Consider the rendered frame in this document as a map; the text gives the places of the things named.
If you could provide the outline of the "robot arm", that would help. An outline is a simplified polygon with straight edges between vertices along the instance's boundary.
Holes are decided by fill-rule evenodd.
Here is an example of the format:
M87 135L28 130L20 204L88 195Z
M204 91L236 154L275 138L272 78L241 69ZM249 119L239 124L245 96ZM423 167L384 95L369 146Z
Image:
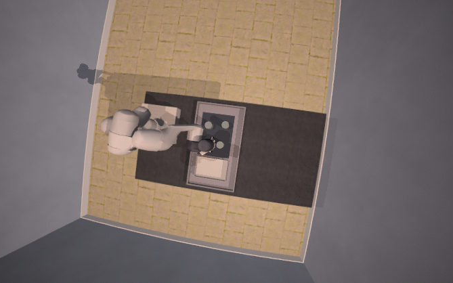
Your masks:
M199 124L167 125L161 117L150 116L149 109L138 106L133 111L117 110L114 116L103 119L100 127L106 135L109 134L108 151L116 155L128 155L137 148L147 151L168 150L181 131L188 131L186 148L191 152L204 155L215 147L215 140L202 139L204 129Z

